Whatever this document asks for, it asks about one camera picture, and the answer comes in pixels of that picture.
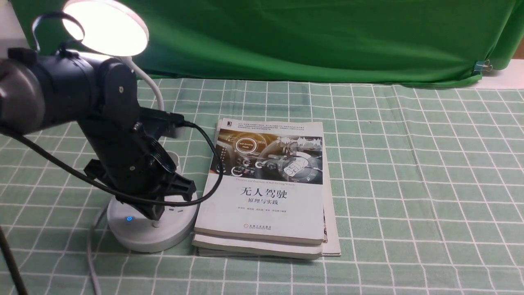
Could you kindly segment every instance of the publisher logo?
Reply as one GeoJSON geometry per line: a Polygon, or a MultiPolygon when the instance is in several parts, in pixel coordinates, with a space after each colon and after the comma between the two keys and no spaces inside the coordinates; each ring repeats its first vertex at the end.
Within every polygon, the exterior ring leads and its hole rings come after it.
{"type": "Polygon", "coordinates": [[[271,230],[271,226],[269,226],[269,225],[260,225],[260,224],[244,224],[244,228],[271,230]]]}

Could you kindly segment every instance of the white cable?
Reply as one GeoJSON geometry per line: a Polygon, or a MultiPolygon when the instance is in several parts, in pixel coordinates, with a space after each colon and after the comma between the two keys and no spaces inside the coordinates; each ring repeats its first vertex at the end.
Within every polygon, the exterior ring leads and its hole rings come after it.
{"type": "Polygon", "coordinates": [[[95,291],[95,295],[102,295],[102,290],[100,289],[100,283],[98,281],[98,276],[96,275],[95,271],[95,265],[93,262],[93,251],[91,250],[91,244],[93,240],[93,234],[95,232],[96,227],[102,220],[102,217],[104,217],[105,212],[107,211],[107,208],[109,207],[109,203],[105,205],[103,208],[99,210],[99,212],[95,216],[95,220],[93,221],[93,224],[91,225],[91,228],[88,232],[87,237],[87,248],[86,248],[86,255],[88,257],[88,267],[89,267],[89,276],[91,277],[91,282],[93,283],[93,289],[95,291]]]}
{"type": "Polygon", "coordinates": [[[123,61],[128,67],[130,67],[133,71],[135,71],[136,75],[141,77],[150,87],[151,90],[153,90],[153,93],[155,94],[155,97],[157,98],[158,103],[158,109],[163,111],[163,97],[162,93],[160,92],[160,88],[156,85],[156,83],[149,77],[142,69],[140,69],[131,59],[131,56],[121,56],[119,57],[121,61],[123,61]]]}

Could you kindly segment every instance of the white wall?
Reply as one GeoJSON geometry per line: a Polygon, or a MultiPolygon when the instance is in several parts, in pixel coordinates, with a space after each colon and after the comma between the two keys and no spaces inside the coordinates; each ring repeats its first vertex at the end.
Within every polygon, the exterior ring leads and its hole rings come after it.
{"type": "Polygon", "coordinates": [[[0,0],[0,58],[7,57],[9,47],[28,47],[28,44],[11,3],[0,0]]]}

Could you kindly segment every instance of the lamp head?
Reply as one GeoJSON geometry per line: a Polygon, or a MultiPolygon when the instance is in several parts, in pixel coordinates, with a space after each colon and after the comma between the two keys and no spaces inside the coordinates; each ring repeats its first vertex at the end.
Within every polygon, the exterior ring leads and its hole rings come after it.
{"type": "Polygon", "coordinates": [[[63,12],[82,25],[85,36],[73,22],[62,22],[69,34],[87,48],[111,56],[134,56],[146,49],[146,23],[127,6],[114,0],[69,0],[63,12]]]}

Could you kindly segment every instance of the binder clip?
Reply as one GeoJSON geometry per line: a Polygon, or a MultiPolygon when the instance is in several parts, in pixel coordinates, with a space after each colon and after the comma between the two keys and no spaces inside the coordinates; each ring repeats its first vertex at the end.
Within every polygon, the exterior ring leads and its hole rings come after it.
{"type": "Polygon", "coordinates": [[[491,72],[493,70],[493,65],[490,64],[489,59],[486,61],[477,61],[475,63],[475,66],[473,67],[473,71],[471,72],[472,76],[479,75],[483,71],[485,72],[491,72]]]}

